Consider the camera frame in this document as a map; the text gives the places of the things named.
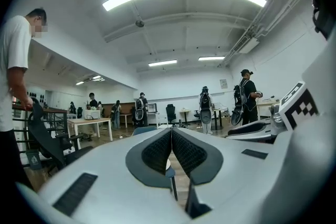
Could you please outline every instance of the baseball cap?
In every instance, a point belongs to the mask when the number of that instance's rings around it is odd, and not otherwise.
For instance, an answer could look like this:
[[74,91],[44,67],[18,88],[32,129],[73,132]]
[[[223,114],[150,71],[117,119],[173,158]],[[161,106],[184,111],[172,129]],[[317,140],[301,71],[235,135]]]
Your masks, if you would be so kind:
[[249,73],[250,75],[253,74],[252,71],[249,71],[248,69],[244,69],[242,72],[240,72],[242,76],[244,76],[246,73]]

